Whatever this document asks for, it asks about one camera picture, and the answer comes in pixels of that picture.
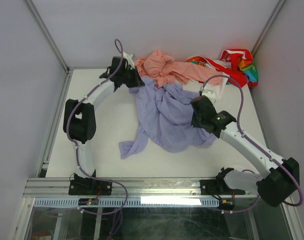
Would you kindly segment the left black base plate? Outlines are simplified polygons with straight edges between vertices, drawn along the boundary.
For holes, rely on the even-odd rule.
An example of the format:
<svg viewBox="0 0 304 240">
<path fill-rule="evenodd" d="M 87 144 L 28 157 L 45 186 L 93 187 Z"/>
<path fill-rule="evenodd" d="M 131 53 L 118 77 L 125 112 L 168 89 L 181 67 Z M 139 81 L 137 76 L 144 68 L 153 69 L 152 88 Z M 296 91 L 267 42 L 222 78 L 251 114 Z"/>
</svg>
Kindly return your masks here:
<svg viewBox="0 0 304 240">
<path fill-rule="evenodd" d="M 71 178 L 68 189 L 70 196 L 110 196 L 112 194 L 112 183 L 100 181 L 88 177 L 78 176 L 76 173 Z"/>
</svg>

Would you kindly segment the small electronics board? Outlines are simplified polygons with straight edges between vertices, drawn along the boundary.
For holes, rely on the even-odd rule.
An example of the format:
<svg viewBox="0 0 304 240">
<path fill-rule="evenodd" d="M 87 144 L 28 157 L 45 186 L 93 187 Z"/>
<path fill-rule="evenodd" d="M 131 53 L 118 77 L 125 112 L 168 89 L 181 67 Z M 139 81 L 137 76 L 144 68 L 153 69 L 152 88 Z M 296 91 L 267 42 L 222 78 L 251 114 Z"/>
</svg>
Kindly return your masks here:
<svg viewBox="0 0 304 240">
<path fill-rule="evenodd" d="M 95 197 L 95 198 L 80 198 L 78 200 L 78 205 L 79 206 L 98 206 L 99 205 L 99 200 L 100 198 Z"/>
</svg>

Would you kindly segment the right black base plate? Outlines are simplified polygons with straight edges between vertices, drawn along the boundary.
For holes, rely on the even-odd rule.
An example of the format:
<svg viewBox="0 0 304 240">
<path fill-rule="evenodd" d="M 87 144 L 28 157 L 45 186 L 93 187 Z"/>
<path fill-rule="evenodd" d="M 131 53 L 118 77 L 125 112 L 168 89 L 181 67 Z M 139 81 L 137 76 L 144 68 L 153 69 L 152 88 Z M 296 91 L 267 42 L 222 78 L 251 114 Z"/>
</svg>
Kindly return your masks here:
<svg viewBox="0 0 304 240">
<path fill-rule="evenodd" d="M 200 193 L 201 195 L 232 195 L 233 191 L 227 186 L 223 179 L 207 178 L 201 179 Z"/>
</svg>

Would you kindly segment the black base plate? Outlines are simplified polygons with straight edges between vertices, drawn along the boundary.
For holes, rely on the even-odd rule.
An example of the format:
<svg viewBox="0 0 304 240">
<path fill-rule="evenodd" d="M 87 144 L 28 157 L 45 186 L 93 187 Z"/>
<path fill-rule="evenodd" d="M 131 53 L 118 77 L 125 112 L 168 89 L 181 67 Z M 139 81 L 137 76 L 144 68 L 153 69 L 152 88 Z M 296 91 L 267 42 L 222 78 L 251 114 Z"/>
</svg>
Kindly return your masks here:
<svg viewBox="0 0 304 240">
<path fill-rule="evenodd" d="M 207 178 L 201 179 L 200 193 L 201 195 L 232 195 L 233 191 L 227 186 L 223 179 Z"/>
<path fill-rule="evenodd" d="M 110 196 L 112 194 L 112 183 L 100 181 L 88 177 L 78 176 L 76 173 L 71 178 L 68 189 L 70 196 Z"/>
</svg>

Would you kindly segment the lavender zip jacket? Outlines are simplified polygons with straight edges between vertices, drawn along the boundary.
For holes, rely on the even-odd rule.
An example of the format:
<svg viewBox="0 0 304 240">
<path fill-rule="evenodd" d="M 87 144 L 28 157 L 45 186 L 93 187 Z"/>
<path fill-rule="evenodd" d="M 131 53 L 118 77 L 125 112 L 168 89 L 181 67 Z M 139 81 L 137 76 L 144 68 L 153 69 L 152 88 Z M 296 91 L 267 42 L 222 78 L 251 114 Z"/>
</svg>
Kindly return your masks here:
<svg viewBox="0 0 304 240">
<path fill-rule="evenodd" d="M 214 143 L 213 134 L 191 125 L 194 113 L 191 100 L 199 96 L 197 92 L 185 90 L 177 83 L 158 88 L 150 77 L 143 77 L 142 81 L 144 86 L 129 89 L 135 95 L 139 123 L 135 140 L 119 143 L 122 159 L 141 153 L 149 141 L 169 153 Z"/>
</svg>

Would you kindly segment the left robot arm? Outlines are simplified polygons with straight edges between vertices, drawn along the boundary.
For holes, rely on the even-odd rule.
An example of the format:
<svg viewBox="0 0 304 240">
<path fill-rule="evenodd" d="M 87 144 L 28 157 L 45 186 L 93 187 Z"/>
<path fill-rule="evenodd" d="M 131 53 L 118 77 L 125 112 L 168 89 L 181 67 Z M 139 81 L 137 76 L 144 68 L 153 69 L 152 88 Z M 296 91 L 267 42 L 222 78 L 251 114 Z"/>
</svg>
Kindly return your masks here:
<svg viewBox="0 0 304 240">
<path fill-rule="evenodd" d="M 143 87 L 132 54 L 112 58 L 111 65 L 99 76 L 101 81 L 82 99 L 68 99 L 65 103 L 63 131 L 74 144 L 76 171 L 74 179 L 85 194 L 97 188 L 96 169 L 91 153 L 90 140 L 97 130 L 96 108 L 122 85 L 129 89 Z"/>
</svg>

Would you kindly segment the pink garment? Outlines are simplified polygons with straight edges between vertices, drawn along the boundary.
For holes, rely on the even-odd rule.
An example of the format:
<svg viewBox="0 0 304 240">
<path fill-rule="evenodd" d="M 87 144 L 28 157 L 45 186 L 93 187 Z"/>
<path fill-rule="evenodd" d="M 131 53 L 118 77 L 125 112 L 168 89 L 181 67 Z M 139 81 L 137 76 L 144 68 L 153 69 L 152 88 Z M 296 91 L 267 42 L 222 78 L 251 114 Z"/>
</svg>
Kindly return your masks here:
<svg viewBox="0 0 304 240">
<path fill-rule="evenodd" d="M 214 68 L 197 65 L 191 62 L 176 61 L 172 56 L 155 50 L 146 58 L 138 58 L 134 64 L 141 77 L 150 77 L 155 80 L 158 88 L 165 84 L 179 82 L 187 85 L 191 80 L 205 82 L 213 76 L 217 76 L 209 81 L 212 85 L 222 83 L 221 73 Z"/>
</svg>

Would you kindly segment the aluminium mounting rail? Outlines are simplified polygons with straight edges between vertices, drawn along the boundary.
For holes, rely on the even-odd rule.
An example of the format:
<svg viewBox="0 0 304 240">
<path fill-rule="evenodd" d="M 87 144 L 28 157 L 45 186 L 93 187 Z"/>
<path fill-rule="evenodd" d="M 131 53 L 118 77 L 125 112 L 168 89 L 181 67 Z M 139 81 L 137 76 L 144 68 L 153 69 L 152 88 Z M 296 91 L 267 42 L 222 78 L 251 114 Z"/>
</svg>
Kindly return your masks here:
<svg viewBox="0 0 304 240">
<path fill-rule="evenodd" d="M 68 196 L 92 196 L 92 195 L 69 195 L 70 179 L 65 178 L 29 178 L 27 180 L 23 196 L 30 198 L 37 197 L 68 197 Z M 105 182 L 112 183 L 111 197 L 140 196 L 212 196 L 201 195 L 200 178 L 112 178 L 104 179 Z M 252 192 L 243 190 L 233 190 L 237 196 L 253 196 Z"/>
</svg>

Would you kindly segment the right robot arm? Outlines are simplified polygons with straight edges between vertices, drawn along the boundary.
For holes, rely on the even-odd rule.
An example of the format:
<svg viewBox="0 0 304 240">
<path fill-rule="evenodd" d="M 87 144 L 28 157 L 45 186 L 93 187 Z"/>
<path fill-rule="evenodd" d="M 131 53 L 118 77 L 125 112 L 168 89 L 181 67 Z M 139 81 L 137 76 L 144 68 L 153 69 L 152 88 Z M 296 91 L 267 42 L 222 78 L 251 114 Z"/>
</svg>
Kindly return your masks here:
<svg viewBox="0 0 304 240">
<path fill-rule="evenodd" d="M 208 97 L 198 96 L 191 101 L 191 106 L 193 127 L 204 129 L 232 146 L 257 170 L 257 173 L 234 168 L 221 170 L 215 182 L 218 192 L 243 190 L 257 194 L 271 207 L 277 207 L 297 191 L 299 204 L 302 204 L 300 167 L 294 158 L 284 159 L 254 140 L 241 128 L 239 118 L 225 110 L 217 112 Z"/>
</svg>

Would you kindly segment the red white colourful garment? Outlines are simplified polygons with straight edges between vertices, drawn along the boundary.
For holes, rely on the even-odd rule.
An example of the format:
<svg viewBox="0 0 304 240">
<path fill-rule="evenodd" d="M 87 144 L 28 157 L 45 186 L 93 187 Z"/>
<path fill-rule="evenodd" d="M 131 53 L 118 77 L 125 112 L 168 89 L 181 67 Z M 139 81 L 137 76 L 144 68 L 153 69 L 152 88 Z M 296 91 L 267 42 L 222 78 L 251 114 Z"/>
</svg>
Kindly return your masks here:
<svg viewBox="0 0 304 240">
<path fill-rule="evenodd" d="M 241 87 L 244 87 L 245 85 L 248 87 L 255 87 L 258 85 L 258 71 L 253 64 L 253 55 L 247 49 L 225 49 L 218 59 L 197 55 L 192 56 L 185 61 L 187 63 L 213 68 L 220 72 L 220 76 L 222 77 L 221 84 L 214 85 L 210 83 L 210 80 L 217 77 L 217 75 L 215 75 L 207 79 L 209 82 L 205 86 L 207 90 L 215 92 L 216 101 L 220 100 L 222 97 L 226 85 L 235 84 L 231 79 L 236 80 Z"/>
</svg>

